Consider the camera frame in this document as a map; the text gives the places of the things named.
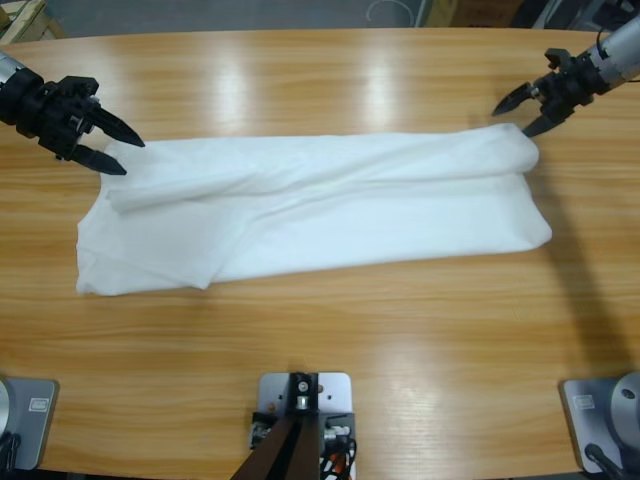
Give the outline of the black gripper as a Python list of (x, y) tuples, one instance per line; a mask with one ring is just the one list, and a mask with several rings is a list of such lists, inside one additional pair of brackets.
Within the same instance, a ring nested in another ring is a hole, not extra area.
[(122, 119), (92, 99), (98, 82), (91, 77), (67, 76), (46, 82), (30, 69), (16, 69), (1, 83), (1, 121), (53, 152), (58, 159), (93, 171), (124, 176), (126, 169), (113, 157), (83, 146), (80, 137), (92, 124), (120, 142), (144, 147), (142, 138)]
[(538, 95), (540, 115), (522, 129), (529, 138), (556, 128), (574, 113), (576, 106), (586, 106), (596, 94), (609, 90), (591, 54), (546, 54), (545, 57), (551, 72), (533, 84), (525, 82), (514, 89), (492, 112), (493, 116), (506, 114)]

